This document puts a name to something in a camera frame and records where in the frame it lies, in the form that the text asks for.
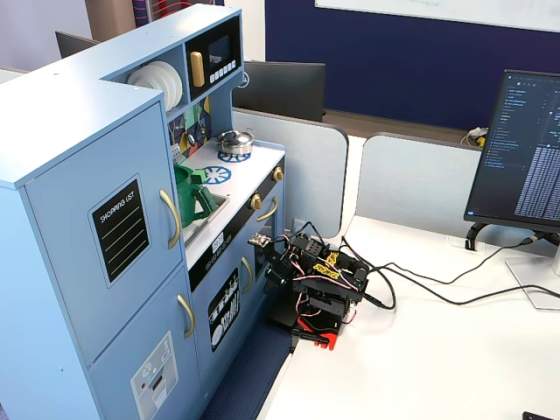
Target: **oven door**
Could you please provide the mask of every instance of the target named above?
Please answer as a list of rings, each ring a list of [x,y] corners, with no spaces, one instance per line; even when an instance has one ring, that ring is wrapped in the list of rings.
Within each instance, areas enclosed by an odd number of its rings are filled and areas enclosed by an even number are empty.
[[[205,31],[187,41],[185,47],[194,101],[242,66],[240,17]]]

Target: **green watering can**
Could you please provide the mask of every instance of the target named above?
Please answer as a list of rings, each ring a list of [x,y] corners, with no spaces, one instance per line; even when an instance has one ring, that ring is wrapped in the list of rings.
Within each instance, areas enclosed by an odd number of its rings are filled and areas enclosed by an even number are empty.
[[[173,166],[173,170],[177,183],[181,226],[186,228],[193,221],[208,217],[218,206],[212,194],[202,185],[207,180],[207,175],[203,169],[192,170],[186,166]],[[202,206],[200,213],[194,212],[196,201]]]

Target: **silver cooking pot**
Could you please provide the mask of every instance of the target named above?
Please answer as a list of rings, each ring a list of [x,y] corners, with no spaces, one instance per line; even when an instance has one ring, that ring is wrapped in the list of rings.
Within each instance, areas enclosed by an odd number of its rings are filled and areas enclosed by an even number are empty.
[[[231,153],[232,155],[246,155],[253,150],[253,142],[255,141],[255,131],[247,129],[247,131],[237,131],[231,129],[218,136],[218,143],[221,151]]]

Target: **computer screen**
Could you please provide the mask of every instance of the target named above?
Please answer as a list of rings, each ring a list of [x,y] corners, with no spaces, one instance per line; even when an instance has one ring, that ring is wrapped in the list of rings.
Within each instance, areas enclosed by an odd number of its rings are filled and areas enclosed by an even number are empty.
[[[560,232],[560,75],[506,71],[466,221]]]
[[[247,87],[234,89],[234,107],[323,121],[324,63],[246,61]]]
[[[56,31],[55,35],[56,42],[59,44],[60,57],[63,59],[99,44],[99,41],[77,37],[70,33]]]

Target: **white plate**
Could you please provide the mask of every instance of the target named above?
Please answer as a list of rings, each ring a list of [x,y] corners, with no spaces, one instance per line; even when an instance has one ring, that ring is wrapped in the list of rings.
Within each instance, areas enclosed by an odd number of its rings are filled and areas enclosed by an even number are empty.
[[[142,86],[147,88],[148,86],[152,86],[152,88],[157,90],[162,90],[164,92],[164,106],[165,111],[169,111],[172,108],[172,104],[170,102],[170,96],[167,93],[167,85],[165,83],[164,78],[160,72],[158,72],[158,67],[156,66],[144,66],[136,70],[133,74],[130,75],[129,79],[127,80],[129,85],[135,86]]]
[[[150,69],[150,72],[153,74],[153,77],[158,78],[162,81],[165,85],[165,94],[168,96],[168,101],[165,101],[165,108],[166,111],[169,111],[175,105],[175,85],[173,84],[173,80],[171,76],[160,66],[154,66],[153,63],[150,63],[146,66]]]
[[[138,82],[144,81],[146,82],[146,69],[141,67],[137,69],[134,73],[129,76],[129,79],[126,80],[127,84],[135,85],[135,86],[143,86],[138,85]]]
[[[179,76],[175,67],[165,61],[153,61],[150,64],[163,68],[171,77],[173,85],[175,86],[175,102],[173,103],[173,107],[176,107],[183,97],[183,82],[181,81],[181,76]]]

